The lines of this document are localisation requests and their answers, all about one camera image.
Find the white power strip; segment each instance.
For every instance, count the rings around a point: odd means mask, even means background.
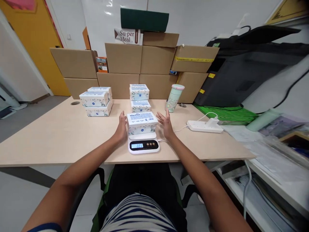
[[[218,121],[218,119],[213,118],[209,119],[208,122],[188,120],[187,126],[192,131],[221,133],[223,129],[217,124]]]

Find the digital kitchen scale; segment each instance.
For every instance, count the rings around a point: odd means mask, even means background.
[[[156,153],[160,145],[155,132],[128,135],[128,149],[133,155]]]

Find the floor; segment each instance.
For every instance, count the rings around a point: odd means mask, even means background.
[[[28,105],[12,116],[0,120],[0,142],[4,141],[26,125],[30,124],[53,107],[66,100],[67,97],[51,96],[38,104]],[[68,166],[33,166],[32,168],[53,178],[58,178]],[[113,169],[113,165],[101,165],[105,171],[105,182]],[[170,163],[171,173],[177,181],[180,194],[183,197],[185,187],[181,185],[180,176],[183,166],[181,163]],[[0,172],[0,231],[21,231],[39,202],[47,193],[48,188],[24,181],[22,179]],[[90,231],[92,218],[102,196],[99,177],[94,178],[76,212],[71,231]],[[209,216],[205,206],[193,194],[187,214],[188,231],[209,231]]]

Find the striped shirt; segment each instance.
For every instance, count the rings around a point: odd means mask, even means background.
[[[44,224],[39,227],[30,231],[62,232],[60,226],[54,223]],[[101,231],[176,232],[176,229],[163,209],[152,198],[139,193],[134,193],[124,198],[108,213]]]

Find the wooden desk surface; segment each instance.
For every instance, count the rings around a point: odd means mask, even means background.
[[[109,117],[88,117],[81,104],[71,105],[74,101],[68,98],[0,143],[0,167],[74,163],[113,135],[122,110],[125,114],[131,112],[130,100],[114,100]],[[165,115],[165,100],[149,100],[149,103],[154,114],[160,111]],[[180,130],[188,120],[203,116],[194,106],[186,105],[187,108],[177,106],[171,113],[174,130]],[[158,139],[165,139],[161,125],[156,133]],[[176,135],[202,161],[255,158],[226,132],[193,132],[184,128]],[[105,163],[179,162],[168,143],[160,142],[160,146],[158,153],[131,155],[126,142]]]

